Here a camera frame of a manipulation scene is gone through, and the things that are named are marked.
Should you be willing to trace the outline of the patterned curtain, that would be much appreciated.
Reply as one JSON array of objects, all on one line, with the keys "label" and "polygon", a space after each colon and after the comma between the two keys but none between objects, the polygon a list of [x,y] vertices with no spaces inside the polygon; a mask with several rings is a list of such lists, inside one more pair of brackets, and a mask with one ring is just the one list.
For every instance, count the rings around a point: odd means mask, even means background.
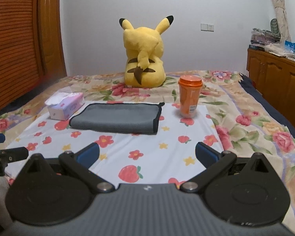
[{"label": "patterned curtain", "polygon": [[280,42],[291,41],[285,0],[271,0],[280,32]]}]

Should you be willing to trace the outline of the orange lidded drink cup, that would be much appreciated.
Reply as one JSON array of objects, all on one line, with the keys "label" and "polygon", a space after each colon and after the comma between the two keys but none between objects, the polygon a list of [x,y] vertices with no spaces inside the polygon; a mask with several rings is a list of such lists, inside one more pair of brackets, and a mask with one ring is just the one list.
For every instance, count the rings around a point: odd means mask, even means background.
[{"label": "orange lidded drink cup", "polygon": [[184,118],[192,118],[197,113],[197,106],[202,79],[194,75],[182,75],[178,81],[180,87],[180,113]]}]

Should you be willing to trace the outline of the wooden door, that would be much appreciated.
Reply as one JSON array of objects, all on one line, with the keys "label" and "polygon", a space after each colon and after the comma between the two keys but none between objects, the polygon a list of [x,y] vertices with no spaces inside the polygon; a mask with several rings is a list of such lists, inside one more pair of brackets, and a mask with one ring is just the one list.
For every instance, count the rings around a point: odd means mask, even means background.
[{"label": "wooden door", "polygon": [[38,0],[38,31],[43,70],[47,78],[67,76],[60,24],[60,0]]}]

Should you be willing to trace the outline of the white fruit print cloth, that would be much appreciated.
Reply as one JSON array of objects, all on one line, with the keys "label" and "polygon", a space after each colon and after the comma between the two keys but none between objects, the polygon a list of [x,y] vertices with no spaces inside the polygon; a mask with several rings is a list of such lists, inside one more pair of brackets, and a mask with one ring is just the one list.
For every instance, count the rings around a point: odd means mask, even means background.
[{"label": "white fruit print cloth", "polygon": [[55,158],[64,151],[77,152],[91,143],[100,148],[90,169],[114,185],[121,183],[174,183],[180,186],[204,170],[196,159],[197,143],[221,152],[221,140],[204,105],[194,118],[182,118],[178,106],[162,108],[155,135],[116,134],[72,129],[67,121],[43,114],[10,147],[26,147],[30,154]]}]

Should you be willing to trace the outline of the white wall switch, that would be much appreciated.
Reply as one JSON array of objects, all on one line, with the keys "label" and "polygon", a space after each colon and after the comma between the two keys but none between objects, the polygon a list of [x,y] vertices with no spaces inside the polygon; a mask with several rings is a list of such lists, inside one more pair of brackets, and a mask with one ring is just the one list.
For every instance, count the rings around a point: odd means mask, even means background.
[{"label": "white wall switch", "polygon": [[201,23],[200,24],[200,30],[201,31],[214,32],[215,31],[215,27],[214,27],[214,25],[211,25],[211,24]]}]

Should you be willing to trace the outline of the purple and grey towel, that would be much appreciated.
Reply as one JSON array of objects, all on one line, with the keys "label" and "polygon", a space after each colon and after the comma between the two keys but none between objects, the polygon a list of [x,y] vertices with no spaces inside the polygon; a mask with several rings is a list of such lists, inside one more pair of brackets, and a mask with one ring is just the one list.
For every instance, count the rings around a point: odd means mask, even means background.
[{"label": "purple and grey towel", "polygon": [[73,129],[106,133],[155,135],[162,107],[160,103],[92,103],[69,125]]}]

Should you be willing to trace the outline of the yellow Pikachu plush toy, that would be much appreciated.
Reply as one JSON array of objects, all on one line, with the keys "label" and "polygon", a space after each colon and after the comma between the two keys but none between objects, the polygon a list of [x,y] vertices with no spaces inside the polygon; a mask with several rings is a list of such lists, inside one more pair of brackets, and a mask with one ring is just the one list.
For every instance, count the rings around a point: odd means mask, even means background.
[{"label": "yellow Pikachu plush toy", "polygon": [[162,19],[156,28],[138,27],[124,18],[119,23],[124,30],[123,41],[127,55],[124,83],[135,88],[160,87],[166,79],[163,67],[163,41],[161,34],[174,21],[173,16]]}]

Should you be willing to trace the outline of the wooden side cabinet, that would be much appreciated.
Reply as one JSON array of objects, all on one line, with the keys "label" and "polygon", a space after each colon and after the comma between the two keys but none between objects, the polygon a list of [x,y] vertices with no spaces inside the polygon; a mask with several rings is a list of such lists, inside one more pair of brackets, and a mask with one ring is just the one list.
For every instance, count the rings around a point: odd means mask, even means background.
[{"label": "wooden side cabinet", "polygon": [[295,128],[295,62],[248,49],[246,69],[263,98]]}]

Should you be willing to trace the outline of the floral bed blanket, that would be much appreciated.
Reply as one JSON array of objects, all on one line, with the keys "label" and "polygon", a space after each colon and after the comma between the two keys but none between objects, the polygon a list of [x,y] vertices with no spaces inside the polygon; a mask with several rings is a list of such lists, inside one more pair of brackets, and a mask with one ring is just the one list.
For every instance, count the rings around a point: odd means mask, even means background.
[{"label": "floral bed blanket", "polygon": [[[196,71],[204,80],[199,105],[204,105],[221,140],[223,150],[240,157],[265,154],[287,187],[291,207],[284,224],[295,233],[295,132],[280,122],[261,103],[261,97],[249,80],[237,72]],[[84,94],[86,103],[160,103],[179,104],[179,73],[170,74],[158,88],[130,88],[121,73],[112,75],[66,77],[52,85],[19,109],[0,115],[0,133],[6,139],[0,150],[10,148],[36,119],[48,114],[45,105],[55,92],[68,87]]]}]

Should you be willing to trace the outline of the blue box on cabinet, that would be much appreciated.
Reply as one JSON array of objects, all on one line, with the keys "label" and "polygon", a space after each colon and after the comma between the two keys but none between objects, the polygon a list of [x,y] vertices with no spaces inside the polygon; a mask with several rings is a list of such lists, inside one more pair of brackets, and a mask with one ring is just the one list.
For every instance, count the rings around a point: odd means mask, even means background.
[{"label": "blue box on cabinet", "polygon": [[285,40],[285,49],[295,54],[295,43]]}]

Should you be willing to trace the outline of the wooden slatted headboard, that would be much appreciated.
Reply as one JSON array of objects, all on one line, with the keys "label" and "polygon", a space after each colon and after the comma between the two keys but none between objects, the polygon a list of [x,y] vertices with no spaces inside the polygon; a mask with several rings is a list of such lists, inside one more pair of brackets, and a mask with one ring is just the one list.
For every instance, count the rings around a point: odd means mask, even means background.
[{"label": "wooden slatted headboard", "polygon": [[0,110],[42,76],[37,0],[0,0]]}]

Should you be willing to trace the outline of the pink tissue box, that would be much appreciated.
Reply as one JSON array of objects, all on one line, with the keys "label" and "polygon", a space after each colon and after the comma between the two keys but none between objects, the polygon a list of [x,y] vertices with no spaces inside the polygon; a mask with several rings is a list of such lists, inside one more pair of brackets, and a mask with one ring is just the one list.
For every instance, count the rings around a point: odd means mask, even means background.
[{"label": "pink tissue box", "polygon": [[66,121],[85,103],[83,93],[56,92],[45,101],[50,118]]}]

